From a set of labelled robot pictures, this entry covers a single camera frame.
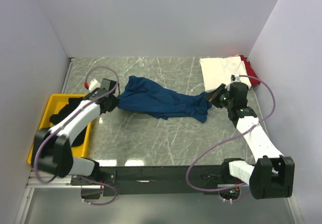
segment gray marble surface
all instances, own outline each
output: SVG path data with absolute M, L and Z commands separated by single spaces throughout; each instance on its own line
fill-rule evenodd
M 199 95 L 204 91 L 198 57 L 102 57 L 74 59 L 65 92 L 86 94 L 85 74 L 102 65 L 117 71 L 121 92 L 132 75 L 149 78 L 183 94 Z M 103 77 L 115 80 L 113 73 L 104 69 L 95 71 L 92 76 L 98 81 Z M 248 100 L 260 115 L 253 90 L 249 91 Z M 88 157 L 106 166 L 189 165 L 207 148 L 234 134 L 237 134 L 236 129 L 225 109 L 212 107 L 205 123 L 190 117 L 155 119 L 115 109 L 95 120 Z M 225 158 L 235 157 L 254 163 L 242 137 L 215 148 L 197 164 L 221 164 Z

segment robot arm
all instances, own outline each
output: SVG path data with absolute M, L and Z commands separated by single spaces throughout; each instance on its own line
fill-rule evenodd
M 65 126 L 66 121 L 72 118 L 77 111 L 81 110 L 93 99 L 107 93 L 115 84 L 115 81 L 103 79 L 101 86 L 87 94 L 79 106 L 63 121 L 50 129 L 40 129 L 34 138 L 32 165 L 39 146 L 49 134 L 55 132 L 62 126 Z M 63 127 L 55 137 L 51 138 L 49 143 L 42 150 L 38 160 L 39 170 L 58 177 L 65 177 L 66 175 L 84 175 L 100 181 L 99 163 L 94 160 L 73 157 L 71 145 L 89 122 L 99 117 L 102 113 L 107 111 L 111 112 L 118 105 L 118 102 L 119 100 L 113 94 L 109 94 L 82 110 L 81 113 Z
M 254 198 L 289 197 L 292 194 L 294 161 L 272 144 L 254 110 L 247 106 L 248 86 L 232 76 L 232 83 L 220 85 L 206 95 L 214 106 L 225 107 L 228 117 L 250 147 L 256 165 L 252 166 L 241 159 L 225 160 L 229 175 L 249 184 Z

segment white wall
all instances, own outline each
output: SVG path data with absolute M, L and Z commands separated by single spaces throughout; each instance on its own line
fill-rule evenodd
M 0 216 L 13 223 L 33 135 L 68 58 L 36 0 L 0 0 L 0 15 Z
M 100 198 L 108 201 L 111 197 Z M 203 193 L 122 195 L 110 206 L 88 206 L 79 189 L 36 189 L 26 224 L 292 224 L 286 199 L 247 196 L 232 206 Z
M 295 193 L 306 223 L 321 223 L 322 0 L 278 0 L 249 59 L 276 95 L 273 143 L 295 160 Z M 264 113 L 271 99 L 264 86 Z
M 68 56 L 248 55 L 277 0 L 39 0 Z

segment black base bar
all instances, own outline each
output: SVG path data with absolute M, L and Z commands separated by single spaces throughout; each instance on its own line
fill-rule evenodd
M 235 184 L 238 179 L 229 173 L 229 162 L 240 159 L 225 159 L 221 165 L 194 166 L 189 180 L 196 187 L 215 189 L 220 184 Z M 170 194 L 196 193 L 186 183 L 189 166 L 140 166 L 140 167 L 99 167 L 97 169 L 106 184 L 113 185 L 118 194 Z M 250 177 L 250 190 L 255 199 L 286 198 L 292 195 L 294 161 L 291 157 L 257 160 Z M 91 185 L 80 176 L 72 177 L 71 185 Z M 83 199 L 99 198 L 101 189 L 82 189 Z M 104 188 L 103 196 L 113 196 L 114 192 Z
M 186 183 L 189 166 L 140 166 L 140 167 L 100 167 L 105 183 L 113 185 L 119 195 L 128 194 L 170 194 L 197 193 Z M 194 166 L 190 172 L 190 182 L 200 188 L 214 189 L 219 184 L 235 184 L 236 178 L 223 178 L 222 165 Z M 89 185 L 79 176 L 72 177 L 71 185 Z M 93 199 L 93 189 L 84 189 L 82 198 Z M 104 188 L 103 196 L 113 196 L 114 192 Z

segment red object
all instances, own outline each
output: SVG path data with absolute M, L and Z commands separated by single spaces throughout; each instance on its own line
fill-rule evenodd
M 255 71 L 253 70 L 253 68 L 251 66 L 251 63 L 246 60 L 245 56 L 239 55 L 239 57 L 245 64 L 247 75 L 258 78 Z M 250 78 L 250 82 L 251 82 L 252 86 L 257 86 L 261 83 L 259 80 L 252 79 L 252 78 Z

